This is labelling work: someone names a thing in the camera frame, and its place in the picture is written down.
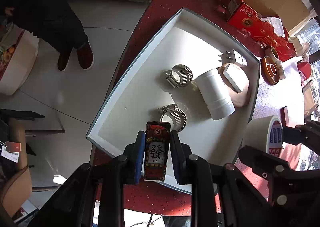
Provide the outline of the small masking tape roll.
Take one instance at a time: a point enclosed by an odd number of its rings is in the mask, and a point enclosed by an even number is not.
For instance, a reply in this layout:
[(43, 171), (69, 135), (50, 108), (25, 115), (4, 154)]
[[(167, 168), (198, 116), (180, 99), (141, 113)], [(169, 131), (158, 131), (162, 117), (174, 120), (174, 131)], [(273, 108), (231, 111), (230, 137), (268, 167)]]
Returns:
[(273, 60), (273, 62), (277, 62), (279, 60), (277, 50), (273, 46), (270, 46), (265, 49), (265, 56), (270, 57)]

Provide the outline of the grey white storage tray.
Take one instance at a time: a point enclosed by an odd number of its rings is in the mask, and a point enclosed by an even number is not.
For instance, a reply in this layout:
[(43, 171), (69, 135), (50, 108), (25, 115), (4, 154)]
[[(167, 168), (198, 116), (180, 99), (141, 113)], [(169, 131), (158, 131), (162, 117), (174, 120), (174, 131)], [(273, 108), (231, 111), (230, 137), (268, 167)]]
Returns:
[[(221, 66), (220, 55), (236, 50), (247, 60), (249, 103), (213, 120), (198, 90), (190, 83), (172, 87), (166, 72), (182, 64), (193, 77)], [(148, 121), (158, 121), (160, 108), (177, 104), (187, 123), (178, 134), (192, 152), (215, 165), (236, 161), (257, 100), (260, 61), (236, 38), (203, 16), (180, 9), (152, 37), (121, 76), (100, 108), (87, 139), (109, 155), (118, 156)]]

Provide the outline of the tan foam ring disc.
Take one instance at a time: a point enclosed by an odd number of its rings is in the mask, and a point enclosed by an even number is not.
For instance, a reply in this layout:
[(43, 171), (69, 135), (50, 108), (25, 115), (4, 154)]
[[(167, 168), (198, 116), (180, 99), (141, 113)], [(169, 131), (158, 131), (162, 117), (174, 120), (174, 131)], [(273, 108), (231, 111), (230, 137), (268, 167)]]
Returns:
[(217, 69), (235, 107), (244, 107), (251, 97), (249, 79), (238, 65), (227, 63)]

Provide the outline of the red cardboard gift box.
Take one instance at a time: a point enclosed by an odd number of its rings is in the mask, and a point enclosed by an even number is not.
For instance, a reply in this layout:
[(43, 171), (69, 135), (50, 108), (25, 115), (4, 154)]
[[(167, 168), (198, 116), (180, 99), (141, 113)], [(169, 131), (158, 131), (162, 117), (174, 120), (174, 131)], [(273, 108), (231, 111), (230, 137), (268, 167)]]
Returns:
[(289, 31), (310, 15), (301, 0), (221, 0), (227, 23), (273, 46), (281, 61), (296, 56)]

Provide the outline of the large masking tape roll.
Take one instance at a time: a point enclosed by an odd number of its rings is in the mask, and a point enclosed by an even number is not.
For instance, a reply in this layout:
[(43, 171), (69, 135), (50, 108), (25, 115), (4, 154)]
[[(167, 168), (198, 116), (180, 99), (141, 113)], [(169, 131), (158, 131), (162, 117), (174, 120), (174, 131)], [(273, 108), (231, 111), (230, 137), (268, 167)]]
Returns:
[(243, 146), (251, 146), (279, 157), (283, 148), (283, 126), (277, 116), (251, 120), (245, 129)]

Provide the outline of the white power plug adapter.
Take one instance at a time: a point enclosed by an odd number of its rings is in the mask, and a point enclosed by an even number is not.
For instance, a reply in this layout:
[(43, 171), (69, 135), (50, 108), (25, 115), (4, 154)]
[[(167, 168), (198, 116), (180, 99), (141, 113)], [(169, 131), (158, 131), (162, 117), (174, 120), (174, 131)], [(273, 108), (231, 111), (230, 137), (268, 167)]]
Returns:
[(226, 51), (219, 55), (223, 64), (231, 63), (239, 67), (247, 66), (247, 60), (236, 50)]

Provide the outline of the large white plastic bottle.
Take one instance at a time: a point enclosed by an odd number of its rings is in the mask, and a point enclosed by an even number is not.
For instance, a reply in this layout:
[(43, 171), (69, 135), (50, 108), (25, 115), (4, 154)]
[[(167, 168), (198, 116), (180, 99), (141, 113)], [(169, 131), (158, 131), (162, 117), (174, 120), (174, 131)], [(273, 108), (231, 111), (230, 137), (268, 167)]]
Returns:
[(211, 69), (195, 79), (213, 120), (228, 117), (235, 107), (217, 69)]

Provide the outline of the white round snack table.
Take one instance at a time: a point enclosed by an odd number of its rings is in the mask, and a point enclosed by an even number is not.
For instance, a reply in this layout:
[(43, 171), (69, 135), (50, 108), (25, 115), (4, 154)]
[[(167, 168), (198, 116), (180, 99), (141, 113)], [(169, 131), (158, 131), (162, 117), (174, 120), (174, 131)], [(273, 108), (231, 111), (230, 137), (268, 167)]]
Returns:
[(39, 38), (11, 25), (1, 39), (1, 93), (13, 95), (29, 76), (39, 50)]

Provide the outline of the metal hose clamp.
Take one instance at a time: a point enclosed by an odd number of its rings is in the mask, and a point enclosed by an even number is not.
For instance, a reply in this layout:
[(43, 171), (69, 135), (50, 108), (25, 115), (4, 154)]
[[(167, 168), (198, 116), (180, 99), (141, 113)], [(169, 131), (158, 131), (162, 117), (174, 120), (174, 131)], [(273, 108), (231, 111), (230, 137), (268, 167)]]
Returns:
[(175, 65), (166, 75), (166, 81), (174, 88), (186, 87), (193, 80), (191, 69), (183, 64)]
[(172, 130), (181, 132), (185, 128), (187, 117), (185, 113), (179, 109), (177, 104), (166, 105), (160, 107), (158, 110), (161, 114), (160, 121), (170, 123)]

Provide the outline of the beige chair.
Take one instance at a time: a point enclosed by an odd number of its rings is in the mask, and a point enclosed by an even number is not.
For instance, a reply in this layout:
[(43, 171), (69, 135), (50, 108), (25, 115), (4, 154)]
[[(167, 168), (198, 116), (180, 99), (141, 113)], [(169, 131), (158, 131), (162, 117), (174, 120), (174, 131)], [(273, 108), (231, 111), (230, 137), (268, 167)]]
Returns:
[(43, 119), (31, 111), (1, 109), (1, 210), (13, 217), (33, 192), (52, 191), (57, 186), (33, 186), (27, 155), (35, 155), (26, 137), (65, 133), (58, 130), (26, 130), (22, 121)]

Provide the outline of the tan spool with hub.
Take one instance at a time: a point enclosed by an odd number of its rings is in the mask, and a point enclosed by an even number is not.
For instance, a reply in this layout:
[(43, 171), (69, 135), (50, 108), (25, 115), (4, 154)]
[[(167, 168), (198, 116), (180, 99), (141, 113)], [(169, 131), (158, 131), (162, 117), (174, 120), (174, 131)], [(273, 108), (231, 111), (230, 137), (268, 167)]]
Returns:
[(279, 72), (276, 63), (268, 56), (263, 57), (261, 60), (262, 72), (265, 79), (271, 84), (276, 85), (280, 81)]

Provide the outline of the white rectangular box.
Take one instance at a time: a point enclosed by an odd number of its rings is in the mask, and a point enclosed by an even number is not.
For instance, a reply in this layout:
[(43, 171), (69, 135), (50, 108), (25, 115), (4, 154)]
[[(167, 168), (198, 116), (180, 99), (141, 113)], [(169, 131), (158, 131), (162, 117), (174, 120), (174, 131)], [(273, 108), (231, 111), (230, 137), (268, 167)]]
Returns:
[(235, 64), (226, 64), (223, 75), (237, 93), (242, 92), (248, 84), (248, 77), (246, 76), (244, 70)]

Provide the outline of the person in dark clothes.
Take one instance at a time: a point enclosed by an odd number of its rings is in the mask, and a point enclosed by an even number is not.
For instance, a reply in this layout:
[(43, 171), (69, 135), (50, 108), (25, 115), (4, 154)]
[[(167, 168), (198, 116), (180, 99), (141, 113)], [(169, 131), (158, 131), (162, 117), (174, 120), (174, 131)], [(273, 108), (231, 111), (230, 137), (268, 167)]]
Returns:
[(27, 30), (52, 46), (60, 55), (59, 71), (65, 71), (72, 50), (83, 70), (94, 64), (84, 27), (67, 0), (1, 0), (1, 23)]

